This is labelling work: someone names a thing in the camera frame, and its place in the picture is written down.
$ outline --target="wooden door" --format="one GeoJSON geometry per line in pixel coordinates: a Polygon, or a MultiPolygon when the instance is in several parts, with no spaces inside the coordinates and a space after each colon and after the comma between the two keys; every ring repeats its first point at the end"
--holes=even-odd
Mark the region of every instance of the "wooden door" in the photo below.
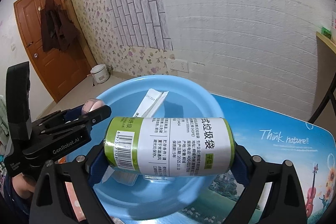
{"type": "MultiPolygon", "coordinates": [[[[64,0],[54,0],[62,5],[64,0]]],[[[58,102],[89,73],[90,66],[77,40],[66,52],[43,52],[41,15],[45,0],[18,0],[14,3],[16,22],[28,57],[44,86],[58,102]]]]}

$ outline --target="sunflower illustration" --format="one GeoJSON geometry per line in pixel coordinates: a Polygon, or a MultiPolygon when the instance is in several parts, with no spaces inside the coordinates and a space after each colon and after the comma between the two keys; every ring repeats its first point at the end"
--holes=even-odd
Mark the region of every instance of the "sunflower illustration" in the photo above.
{"type": "Polygon", "coordinates": [[[328,187],[325,189],[325,198],[326,198],[326,199],[329,199],[330,195],[331,195],[331,187],[328,186],[328,187]]]}
{"type": "Polygon", "coordinates": [[[329,184],[332,184],[332,182],[334,181],[335,179],[335,175],[336,175],[336,170],[334,167],[332,167],[330,169],[330,172],[329,172],[329,175],[328,175],[328,182],[329,184]]]}

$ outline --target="floor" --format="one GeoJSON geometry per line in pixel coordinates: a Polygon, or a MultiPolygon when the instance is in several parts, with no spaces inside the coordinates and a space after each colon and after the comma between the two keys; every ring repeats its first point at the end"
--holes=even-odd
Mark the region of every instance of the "floor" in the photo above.
{"type": "Polygon", "coordinates": [[[92,86],[92,77],[87,77],[65,95],[57,105],[51,109],[50,113],[82,105],[86,100],[96,98],[105,90],[123,81],[125,80],[111,75],[106,82],[92,86]]]}

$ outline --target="white label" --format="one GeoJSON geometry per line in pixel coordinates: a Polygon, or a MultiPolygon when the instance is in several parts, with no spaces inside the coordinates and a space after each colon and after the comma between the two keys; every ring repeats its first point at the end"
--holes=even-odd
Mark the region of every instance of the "white label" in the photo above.
{"type": "Polygon", "coordinates": [[[222,118],[145,118],[137,145],[139,170],[160,177],[225,173],[232,157],[229,134],[222,118]]]}

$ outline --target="white rice cooker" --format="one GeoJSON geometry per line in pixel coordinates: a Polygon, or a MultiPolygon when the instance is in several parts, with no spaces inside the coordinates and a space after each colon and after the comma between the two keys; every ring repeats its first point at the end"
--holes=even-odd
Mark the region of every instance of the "white rice cooker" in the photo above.
{"type": "Polygon", "coordinates": [[[106,82],[107,79],[110,77],[110,74],[105,64],[94,66],[92,70],[90,71],[90,73],[92,74],[97,84],[106,82]]]}

